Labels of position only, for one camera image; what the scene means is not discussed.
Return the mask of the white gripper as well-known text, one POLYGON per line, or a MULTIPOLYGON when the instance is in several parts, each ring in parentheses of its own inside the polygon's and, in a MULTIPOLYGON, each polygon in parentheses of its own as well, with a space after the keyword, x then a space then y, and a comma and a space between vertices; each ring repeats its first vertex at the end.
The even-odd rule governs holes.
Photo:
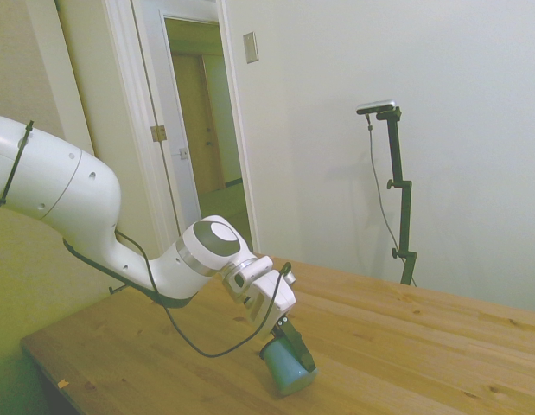
POLYGON ((312 354, 305 345, 302 335, 289 318, 284 316, 296 303, 294 292, 283 278, 276 288, 278 278, 278 271, 270 271, 249 286, 245 297, 246 318, 254 329, 258 329, 267 311, 271 310, 257 336, 267 336, 271 332, 274 341, 284 338, 298 362, 306 371, 313 373, 315 361, 312 354))

